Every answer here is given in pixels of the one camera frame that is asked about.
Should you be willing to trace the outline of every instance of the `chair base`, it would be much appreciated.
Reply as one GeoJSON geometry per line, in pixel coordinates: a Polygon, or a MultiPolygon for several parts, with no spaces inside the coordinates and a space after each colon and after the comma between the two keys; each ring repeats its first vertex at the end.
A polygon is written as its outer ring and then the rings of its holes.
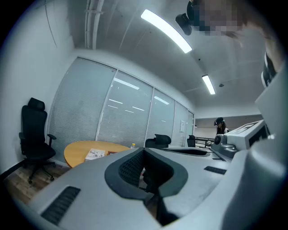
{"type": "Polygon", "coordinates": [[[55,168],[55,167],[56,167],[55,162],[32,163],[32,162],[24,161],[23,167],[26,168],[27,164],[32,164],[32,165],[34,165],[32,174],[31,174],[30,177],[28,178],[28,183],[29,183],[29,184],[32,183],[32,178],[33,178],[34,174],[36,173],[36,171],[37,171],[38,169],[42,169],[42,170],[50,177],[50,180],[51,180],[51,181],[54,180],[53,175],[51,175],[51,174],[44,168],[44,165],[51,165],[51,164],[52,164],[52,165],[54,166],[54,168],[55,168]]]}

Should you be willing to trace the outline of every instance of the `wooden floor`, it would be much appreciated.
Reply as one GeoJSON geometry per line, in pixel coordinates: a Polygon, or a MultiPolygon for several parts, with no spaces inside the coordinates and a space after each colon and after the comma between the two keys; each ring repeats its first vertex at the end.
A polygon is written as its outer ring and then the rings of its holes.
{"type": "MultiPolygon", "coordinates": [[[[50,174],[53,175],[55,180],[70,169],[58,164],[56,164],[55,168],[52,165],[47,165],[44,167],[50,174]]],[[[52,183],[52,181],[50,181],[50,177],[39,169],[33,177],[33,182],[29,184],[28,178],[32,173],[32,169],[33,167],[31,165],[28,165],[27,168],[20,167],[3,181],[11,196],[23,201],[26,204],[40,190],[52,183]]]]}

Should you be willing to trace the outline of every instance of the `black baseboard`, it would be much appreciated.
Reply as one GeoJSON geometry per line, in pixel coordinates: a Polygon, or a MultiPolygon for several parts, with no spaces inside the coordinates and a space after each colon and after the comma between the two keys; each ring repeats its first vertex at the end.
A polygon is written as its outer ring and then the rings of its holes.
{"type": "Polygon", "coordinates": [[[17,170],[18,168],[20,168],[23,164],[25,160],[20,161],[18,164],[12,166],[11,168],[9,168],[7,171],[5,171],[4,173],[2,173],[0,175],[0,182],[2,182],[7,176],[9,176],[11,173],[13,173],[15,170],[17,170]]]}

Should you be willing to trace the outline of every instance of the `chair headrest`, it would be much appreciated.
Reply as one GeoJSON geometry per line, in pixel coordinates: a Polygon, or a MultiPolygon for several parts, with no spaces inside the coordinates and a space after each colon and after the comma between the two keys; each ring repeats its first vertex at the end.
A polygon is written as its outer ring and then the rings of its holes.
{"type": "Polygon", "coordinates": [[[30,101],[28,102],[28,106],[35,110],[45,110],[45,103],[35,98],[30,99],[30,101]]]}
{"type": "Polygon", "coordinates": [[[160,134],[155,134],[156,136],[156,145],[169,145],[171,144],[171,138],[167,135],[160,135],[160,134]]]}

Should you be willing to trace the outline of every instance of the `round wooden table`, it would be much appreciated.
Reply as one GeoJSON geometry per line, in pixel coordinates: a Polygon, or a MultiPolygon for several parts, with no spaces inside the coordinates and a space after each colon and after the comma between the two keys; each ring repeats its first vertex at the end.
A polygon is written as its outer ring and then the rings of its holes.
{"type": "Polygon", "coordinates": [[[105,156],[108,152],[122,152],[130,148],[110,142],[82,141],[74,142],[68,145],[64,150],[64,158],[67,164],[73,168],[85,161],[90,149],[105,150],[105,156]]]}

